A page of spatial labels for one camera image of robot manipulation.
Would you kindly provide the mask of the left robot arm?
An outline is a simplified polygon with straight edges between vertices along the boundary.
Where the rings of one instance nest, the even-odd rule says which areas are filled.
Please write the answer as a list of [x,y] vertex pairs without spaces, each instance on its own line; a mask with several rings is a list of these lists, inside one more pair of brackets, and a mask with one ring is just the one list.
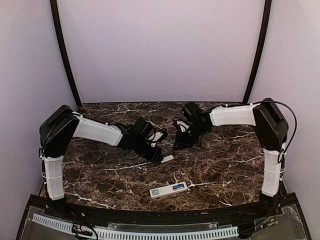
[[71,208],[62,200],[65,197],[63,159],[73,138],[105,143],[133,151],[150,162],[160,162],[164,157],[156,144],[162,142],[168,133],[165,128],[156,130],[143,117],[134,124],[108,124],[86,118],[68,105],[62,105],[40,126],[39,135],[42,176],[46,181],[47,194],[53,200],[50,208],[58,217],[67,218]]

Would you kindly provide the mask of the white remote control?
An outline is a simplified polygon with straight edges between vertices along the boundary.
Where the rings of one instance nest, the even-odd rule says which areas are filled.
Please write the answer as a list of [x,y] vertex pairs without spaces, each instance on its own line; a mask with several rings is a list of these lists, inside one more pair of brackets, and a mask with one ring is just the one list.
[[[184,184],[184,188],[178,189],[178,190],[173,190],[173,186],[179,185],[179,184]],[[188,190],[188,186],[187,186],[186,182],[183,181],[183,182],[179,182],[179,183],[175,183],[175,184],[171,184],[171,185],[166,185],[166,186],[150,189],[149,193],[150,193],[150,197],[152,199],[155,199],[155,198],[166,197],[166,196],[182,193],[187,190]]]

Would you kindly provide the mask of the white battery cover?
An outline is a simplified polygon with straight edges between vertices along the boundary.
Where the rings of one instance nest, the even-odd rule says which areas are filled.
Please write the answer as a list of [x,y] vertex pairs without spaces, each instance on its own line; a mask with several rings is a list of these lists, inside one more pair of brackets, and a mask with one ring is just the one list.
[[174,159],[174,156],[173,155],[168,155],[166,157],[163,158],[163,160],[161,161],[162,164],[166,163],[166,162],[169,162],[171,160]]

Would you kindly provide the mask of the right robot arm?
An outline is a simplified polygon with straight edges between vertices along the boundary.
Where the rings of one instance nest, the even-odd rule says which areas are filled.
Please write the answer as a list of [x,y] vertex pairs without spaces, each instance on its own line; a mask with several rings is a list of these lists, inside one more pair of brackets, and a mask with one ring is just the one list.
[[240,105],[222,105],[204,111],[195,102],[187,103],[181,110],[186,120],[177,119],[174,150],[200,146],[204,134],[212,128],[226,125],[248,125],[263,148],[264,175],[261,193],[274,197],[285,171],[285,156],[292,143],[288,138],[289,123],[278,108],[279,101],[265,98],[262,101]]

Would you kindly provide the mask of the blue battery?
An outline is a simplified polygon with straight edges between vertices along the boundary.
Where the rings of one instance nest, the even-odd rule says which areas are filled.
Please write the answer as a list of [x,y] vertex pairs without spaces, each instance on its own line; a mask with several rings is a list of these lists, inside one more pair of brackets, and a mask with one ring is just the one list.
[[184,184],[177,184],[177,185],[173,185],[173,186],[172,186],[172,189],[173,189],[174,191],[180,190],[180,189],[184,189],[184,188],[185,188]]

